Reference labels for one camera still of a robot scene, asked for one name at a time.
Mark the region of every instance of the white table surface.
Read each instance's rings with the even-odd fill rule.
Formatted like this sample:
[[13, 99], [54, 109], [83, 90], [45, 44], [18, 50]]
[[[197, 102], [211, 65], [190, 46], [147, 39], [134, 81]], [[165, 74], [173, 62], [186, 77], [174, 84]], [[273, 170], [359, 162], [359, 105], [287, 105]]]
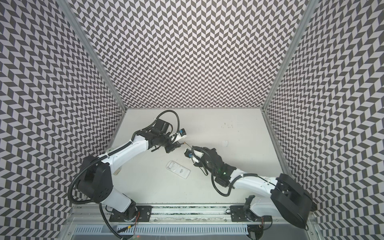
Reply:
[[[115, 137], [116, 148], [131, 138], [134, 131], [148, 126], [163, 109], [129, 109]], [[182, 139], [190, 146], [216, 148], [223, 161], [249, 173], [278, 177], [282, 173], [260, 109], [175, 109], [180, 128], [187, 132]], [[161, 119], [177, 128], [176, 117], [164, 114]], [[125, 163], [113, 184], [122, 193], [141, 204], [164, 203], [244, 203], [254, 193], [233, 189], [229, 197], [219, 195], [212, 187], [210, 175], [193, 166], [184, 156], [183, 144], [167, 154], [163, 147], [143, 152]], [[183, 179], [166, 169], [169, 161], [191, 170]]]

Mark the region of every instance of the herringbone pattern wallpaper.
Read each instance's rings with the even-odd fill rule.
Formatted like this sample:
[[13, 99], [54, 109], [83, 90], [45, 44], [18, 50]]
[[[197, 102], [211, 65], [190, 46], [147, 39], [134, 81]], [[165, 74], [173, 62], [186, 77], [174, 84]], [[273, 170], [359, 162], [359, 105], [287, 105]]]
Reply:
[[0, 79], [0, 239], [51, 239], [122, 111], [53, 0], [0, 1]]
[[383, 9], [321, 0], [268, 108], [326, 239], [384, 239]]
[[262, 106], [308, 0], [70, 0], [127, 107]]

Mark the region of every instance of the patterned wall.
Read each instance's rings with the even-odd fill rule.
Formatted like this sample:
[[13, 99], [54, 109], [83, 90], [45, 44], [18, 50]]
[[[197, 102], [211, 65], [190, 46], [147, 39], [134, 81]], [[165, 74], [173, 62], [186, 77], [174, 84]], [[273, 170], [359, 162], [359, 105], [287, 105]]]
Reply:
[[50, 239], [122, 111], [53, 0], [0, 1], [0, 32], [0, 239]]
[[262, 106], [308, 0], [69, 0], [126, 106]]
[[327, 239], [384, 239], [383, 9], [320, 0], [268, 108]]

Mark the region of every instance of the red wire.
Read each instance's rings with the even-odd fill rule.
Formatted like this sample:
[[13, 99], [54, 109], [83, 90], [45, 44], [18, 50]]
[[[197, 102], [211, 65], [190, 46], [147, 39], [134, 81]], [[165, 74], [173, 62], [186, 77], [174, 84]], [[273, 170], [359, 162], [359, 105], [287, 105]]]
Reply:
[[139, 216], [140, 216], [140, 212], [139, 214], [137, 215], [136, 217], [136, 221], [135, 221], [135, 228], [133, 229], [133, 235], [135, 235], [135, 231], [136, 231], [136, 224], [137, 224], [137, 220], [139, 219]]

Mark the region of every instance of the metal corner post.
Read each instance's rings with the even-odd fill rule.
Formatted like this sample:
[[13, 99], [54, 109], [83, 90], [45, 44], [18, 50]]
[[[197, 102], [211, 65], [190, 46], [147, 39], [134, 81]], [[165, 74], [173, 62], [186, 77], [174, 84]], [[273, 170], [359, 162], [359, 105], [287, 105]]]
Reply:
[[67, 2], [67, 0], [56, 0], [56, 2], [61, 8], [61, 10], [63, 11], [64, 16], [67, 18], [69, 24], [73, 28], [73, 31], [76, 33], [76, 36], [79, 38], [81, 44], [84, 46], [85, 51], [88, 53], [90, 59], [96, 66], [96, 69], [99, 71], [101, 79], [103, 80], [107, 88], [110, 90], [112, 96], [115, 98], [115, 100], [117, 101], [121, 109], [126, 110], [126, 107], [124, 105], [123, 100], [120, 97], [120, 94], [118, 93], [115, 86], [113, 85], [109, 75], [107, 74], [107, 71], [105, 70], [103, 64], [101, 63], [100, 59], [95, 53], [94, 48], [91, 46], [88, 40], [88, 37], [85, 35], [83, 28], [80, 26], [80, 23], [77, 21], [75, 14], [72, 12], [69, 6], [69, 3]]
[[316, 9], [316, 6], [318, 4], [319, 0], [309, 0], [307, 8], [304, 11], [303, 17], [299, 22], [299, 26], [297, 27], [295, 34], [293, 36], [292, 42], [288, 47], [287, 53], [283, 59], [283, 62], [277, 72], [276, 78], [273, 81], [271, 90], [269, 91], [264, 105], [263, 105], [263, 111], [266, 111], [269, 104], [271, 103], [273, 97], [275, 96], [275, 93], [281, 83], [281, 80], [283, 79], [283, 76], [285, 74], [285, 71], [288, 68], [289, 63], [291, 62], [291, 59], [293, 57], [293, 54], [295, 53], [297, 47], [299, 46], [300, 40], [303, 37], [303, 34], [305, 32], [305, 29], [307, 28], [308, 23], [310, 22], [312, 15]]

